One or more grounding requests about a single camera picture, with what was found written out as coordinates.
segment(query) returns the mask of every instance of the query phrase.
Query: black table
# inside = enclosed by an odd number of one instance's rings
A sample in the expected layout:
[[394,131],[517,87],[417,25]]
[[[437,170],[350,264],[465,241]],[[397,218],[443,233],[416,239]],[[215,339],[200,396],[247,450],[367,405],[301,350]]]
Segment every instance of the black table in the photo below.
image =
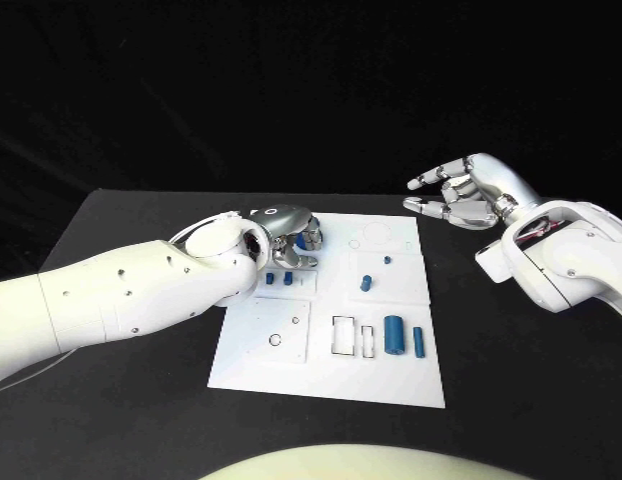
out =
[[[397,196],[99,190],[44,270],[273,203],[410,215]],[[417,224],[445,410],[208,389],[224,315],[213,308],[152,335],[80,349],[0,393],[0,478],[192,480],[322,443],[430,450],[534,478],[622,478],[622,319],[593,300],[551,314],[512,281],[488,280],[472,257],[499,229]]]

